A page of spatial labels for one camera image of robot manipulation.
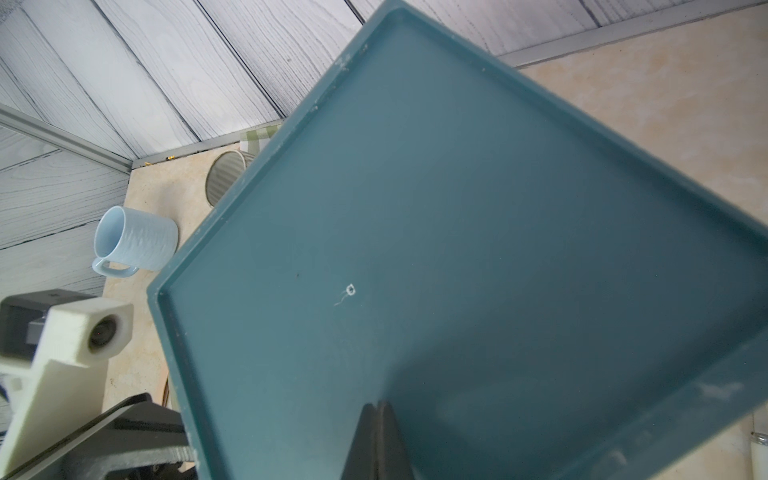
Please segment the teal drawer cabinet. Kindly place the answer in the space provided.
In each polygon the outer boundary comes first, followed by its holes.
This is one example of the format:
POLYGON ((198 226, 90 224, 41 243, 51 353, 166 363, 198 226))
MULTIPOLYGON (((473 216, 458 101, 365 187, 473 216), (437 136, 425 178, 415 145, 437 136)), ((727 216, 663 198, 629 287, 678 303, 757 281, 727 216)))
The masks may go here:
POLYGON ((148 288, 204 479, 644 479, 767 398, 767 231, 401 1, 148 288))

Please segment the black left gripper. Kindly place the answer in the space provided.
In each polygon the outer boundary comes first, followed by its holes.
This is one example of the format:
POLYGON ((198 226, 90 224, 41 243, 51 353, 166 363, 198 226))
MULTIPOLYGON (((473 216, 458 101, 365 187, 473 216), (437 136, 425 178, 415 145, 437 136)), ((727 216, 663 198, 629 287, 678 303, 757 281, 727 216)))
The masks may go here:
POLYGON ((196 479, 181 414, 133 395, 14 467, 4 479, 196 479))

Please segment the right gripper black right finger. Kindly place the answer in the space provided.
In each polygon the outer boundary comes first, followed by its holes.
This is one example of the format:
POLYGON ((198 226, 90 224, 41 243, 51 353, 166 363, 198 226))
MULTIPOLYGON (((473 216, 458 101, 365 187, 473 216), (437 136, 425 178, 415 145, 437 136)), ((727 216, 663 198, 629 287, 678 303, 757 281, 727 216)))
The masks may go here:
POLYGON ((379 402, 376 409, 376 478, 414 479, 394 409, 385 401, 379 402))

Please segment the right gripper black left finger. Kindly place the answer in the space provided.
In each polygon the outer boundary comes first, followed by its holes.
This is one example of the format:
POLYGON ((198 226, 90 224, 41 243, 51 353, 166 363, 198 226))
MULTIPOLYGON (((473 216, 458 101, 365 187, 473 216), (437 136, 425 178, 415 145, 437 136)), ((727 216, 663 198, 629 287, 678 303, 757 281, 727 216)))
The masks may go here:
POLYGON ((363 406, 341 474, 342 480, 374 480, 377 466, 377 408, 363 406))

